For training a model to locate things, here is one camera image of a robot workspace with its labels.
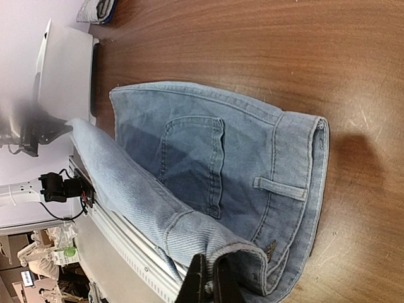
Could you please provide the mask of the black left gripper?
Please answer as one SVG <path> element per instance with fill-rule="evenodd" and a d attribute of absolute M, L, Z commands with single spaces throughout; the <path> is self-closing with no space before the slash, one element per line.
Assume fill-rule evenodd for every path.
<path fill-rule="evenodd" d="M 64 120 L 24 122 L 17 131 L 12 130 L 9 122 L 1 122 L 1 148 L 7 146 L 12 155 L 38 157 L 40 145 L 48 145 L 66 133 L 68 125 Z"/>

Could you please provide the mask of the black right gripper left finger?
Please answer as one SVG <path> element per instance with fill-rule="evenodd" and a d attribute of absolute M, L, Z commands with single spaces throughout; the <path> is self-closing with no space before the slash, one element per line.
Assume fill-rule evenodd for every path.
<path fill-rule="evenodd" d="M 195 254 L 175 303 L 213 302 L 214 267 L 204 254 Z"/>

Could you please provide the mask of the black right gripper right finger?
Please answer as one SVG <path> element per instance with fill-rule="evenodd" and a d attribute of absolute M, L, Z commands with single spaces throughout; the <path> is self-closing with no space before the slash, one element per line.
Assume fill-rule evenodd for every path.
<path fill-rule="evenodd" d="M 245 303 L 227 257 L 217 259 L 213 269 L 213 301 Z"/>

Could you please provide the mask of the light blue denim skirt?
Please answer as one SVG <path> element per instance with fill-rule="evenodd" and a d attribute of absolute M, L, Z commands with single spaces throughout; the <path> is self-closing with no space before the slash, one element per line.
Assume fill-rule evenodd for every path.
<path fill-rule="evenodd" d="M 312 251 L 323 204 L 325 118 L 234 92 L 154 82 L 110 92 L 115 135 L 82 119 L 71 139 L 98 200 L 168 263 L 226 257 L 247 302 L 280 302 Z"/>

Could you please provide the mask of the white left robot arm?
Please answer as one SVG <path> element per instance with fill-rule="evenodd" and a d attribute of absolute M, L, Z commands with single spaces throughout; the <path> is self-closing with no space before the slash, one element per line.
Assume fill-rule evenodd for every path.
<path fill-rule="evenodd" d="M 1 145 L 6 145 L 12 155 L 22 152 L 35 158 L 40 145 L 48 145 L 72 129 L 63 119 L 27 120 L 22 124 L 19 135 L 13 134 L 12 127 L 7 126 L 7 133 L 1 135 Z M 31 181 L 1 186 L 1 207 L 53 201 L 67 201 L 64 180 L 54 172 L 42 174 Z"/>

